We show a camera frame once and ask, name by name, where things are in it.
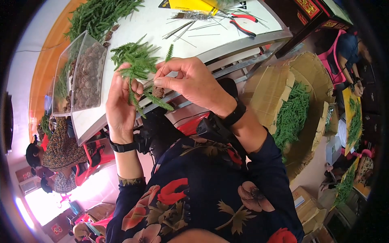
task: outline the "plastic box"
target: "plastic box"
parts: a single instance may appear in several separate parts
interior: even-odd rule
[[[61,53],[54,77],[54,116],[100,106],[106,55],[107,49],[87,31]]]
[[[329,165],[333,165],[342,153],[342,144],[338,136],[331,137],[330,141],[326,144],[326,162]]]

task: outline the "fingernail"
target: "fingernail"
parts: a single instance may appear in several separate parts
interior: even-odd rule
[[[162,79],[161,78],[157,78],[156,80],[154,80],[154,85],[155,86],[160,86],[162,84]]]

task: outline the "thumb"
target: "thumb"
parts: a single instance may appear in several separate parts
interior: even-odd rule
[[[182,80],[172,77],[159,77],[154,80],[154,85],[179,92],[181,90]]]

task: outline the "white wall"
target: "white wall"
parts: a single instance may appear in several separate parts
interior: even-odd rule
[[[69,2],[70,0],[46,0],[23,33],[16,51],[40,51],[53,24]],[[14,134],[12,152],[7,156],[7,161],[16,197],[23,195],[19,190],[15,171],[28,166],[25,159],[26,148],[30,143],[28,102],[38,57],[39,52],[18,52],[14,55],[9,70],[7,91],[12,95]],[[40,228],[37,228],[36,233],[43,242],[53,242]]]

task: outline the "bright window light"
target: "bright window light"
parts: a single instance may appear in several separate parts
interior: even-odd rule
[[[66,201],[62,203],[62,207],[58,207],[62,199],[59,193],[46,193],[42,188],[27,194],[25,198],[35,218],[42,226],[69,208]]]
[[[24,221],[26,222],[26,224],[31,229],[34,229],[35,228],[34,222],[32,222],[32,219],[31,219],[30,215],[28,214],[26,207],[23,205],[22,200],[20,198],[16,198],[15,202],[16,202],[16,205],[18,206],[19,211],[22,214],[22,217],[23,217]]]

